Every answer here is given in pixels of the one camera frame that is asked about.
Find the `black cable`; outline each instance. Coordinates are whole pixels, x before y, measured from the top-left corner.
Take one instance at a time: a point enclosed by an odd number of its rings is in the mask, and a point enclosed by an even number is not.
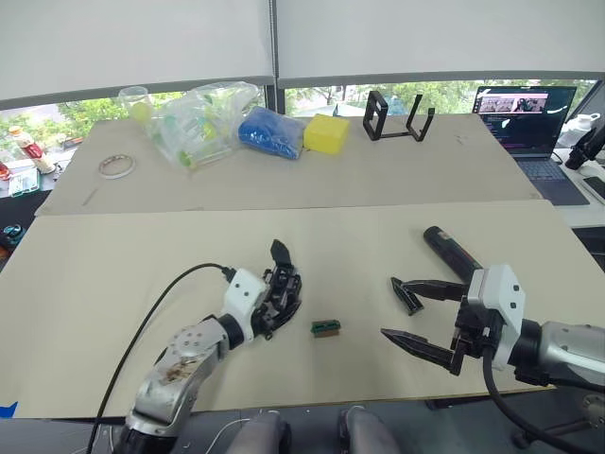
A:
[[[115,386],[115,382],[117,381],[117,378],[119,377],[120,372],[122,371],[122,367],[124,366],[124,363],[126,362],[126,359],[128,358],[128,356],[130,354],[130,350],[132,350],[132,347],[134,347],[134,344],[138,341],[139,336],[141,336],[141,333],[145,329],[147,322],[153,315],[153,312],[155,312],[155,309],[158,308],[158,306],[160,305],[160,303],[162,302],[164,297],[168,294],[168,292],[174,286],[176,286],[177,283],[183,277],[185,277],[187,274],[190,274],[193,271],[201,270],[202,268],[217,268],[223,272],[223,274],[225,275],[227,280],[230,282],[231,282],[231,279],[233,278],[233,275],[235,274],[235,270],[233,268],[222,267],[216,263],[202,263],[200,265],[196,265],[195,267],[191,267],[189,270],[183,271],[168,285],[168,287],[165,288],[165,290],[162,292],[160,297],[156,300],[154,305],[151,307],[151,309],[149,310],[149,312],[147,313],[147,315],[141,322],[139,329],[137,329],[136,333],[134,333],[134,336],[132,337],[132,340],[130,341],[129,346],[127,347],[126,351],[124,352],[124,355],[122,355],[120,362],[118,362],[117,367],[115,368],[115,371],[113,372],[113,376],[112,376],[112,379],[110,380],[110,384],[107,387],[107,390],[105,391],[105,395],[103,395],[103,400],[101,400],[101,405],[99,406],[98,412],[96,413],[95,422],[93,423],[93,431],[91,433],[91,438],[88,441],[88,447],[86,448],[86,454],[91,454],[93,452],[93,445],[95,444],[96,432],[98,431],[98,427],[101,424],[101,417],[103,416],[103,412],[105,411],[107,402],[110,400],[110,395],[112,395],[113,386]]]
[[[560,449],[561,451],[568,452],[570,454],[594,454],[592,451],[584,449],[583,447],[579,447],[576,445],[572,445],[571,443],[562,440],[561,438],[554,437],[550,435],[548,432],[536,428],[521,416],[519,416],[513,409],[511,409],[507,403],[500,395],[500,392],[495,386],[495,382],[493,381],[493,372],[492,372],[492,358],[493,358],[493,347],[484,347],[483,349],[483,379],[485,380],[485,386],[492,397],[493,403],[497,408],[500,409],[504,413],[504,415],[509,418],[514,424],[519,426],[526,433],[531,435],[534,439],[540,440],[547,445],[551,445]]]
[[[553,151],[552,154],[554,154],[555,156],[557,156],[559,158],[559,162],[557,163],[557,166],[560,166],[561,164],[563,164],[563,159],[561,159],[561,156],[559,156],[555,151]]]
[[[555,386],[569,386],[572,388],[581,388],[586,391],[592,391],[594,393],[605,394],[605,386],[597,385],[596,383],[580,383],[579,380],[568,380],[566,378],[551,378],[548,381],[550,381],[551,385]]]

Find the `desk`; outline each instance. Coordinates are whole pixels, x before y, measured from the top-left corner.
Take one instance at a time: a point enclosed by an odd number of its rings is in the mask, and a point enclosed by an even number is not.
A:
[[[402,128],[390,119],[385,131]],[[134,157],[137,167],[128,177],[103,180],[98,164],[116,153]],[[171,167],[134,122],[122,120],[95,125],[37,215],[541,198],[475,114],[436,115],[422,143],[372,142],[361,118],[352,118],[337,156],[308,151],[288,161],[242,148],[193,174]]]
[[[605,274],[547,201],[40,217],[0,273],[0,402],[18,400],[17,417],[93,416],[136,326],[174,276],[206,261],[261,273],[274,237],[300,270],[301,309],[273,340],[233,351],[196,410],[484,393],[480,361],[467,359],[453,377],[379,332],[405,329],[449,345],[456,305],[424,300],[410,318],[389,282],[456,279],[422,240],[434,224],[480,263],[512,265],[527,318],[605,325]],[[225,289],[218,271],[174,288],[133,349],[107,415],[127,412],[166,341],[217,313]],[[311,322],[331,318],[340,335],[313,339]],[[503,391],[529,388],[511,370],[496,379]]]
[[[561,156],[563,162],[567,161],[570,151],[571,149],[569,148],[555,149],[555,152]],[[605,181],[605,169],[595,161],[588,161],[579,169],[586,176],[581,175],[577,170],[567,168],[565,165],[561,165],[561,169],[574,182],[586,200],[590,202],[588,205],[558,206],[557,211],[562,214],[565,223],[572,229],[605,226],[605,205],[588,192],[581,182],[582,179],[588,176],[599,176],[601,180]]]

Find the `yellow sponge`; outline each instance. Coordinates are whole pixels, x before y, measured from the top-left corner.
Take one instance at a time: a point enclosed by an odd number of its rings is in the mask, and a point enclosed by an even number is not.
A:
[[[349,134],[349,120],[316,114],[304,129],[304,147],[337,154]]]

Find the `laptop screen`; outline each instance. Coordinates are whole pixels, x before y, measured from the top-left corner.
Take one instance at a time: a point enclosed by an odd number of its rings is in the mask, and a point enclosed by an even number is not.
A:
[[[473,113],[513,157],[549,157],[576,87],[479,87]]]

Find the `laptop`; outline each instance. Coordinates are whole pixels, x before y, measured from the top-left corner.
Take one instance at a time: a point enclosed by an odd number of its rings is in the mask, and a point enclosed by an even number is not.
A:
[[[473,113],[553,205],[589,202],[550,159],[576,87],[479,87]]]

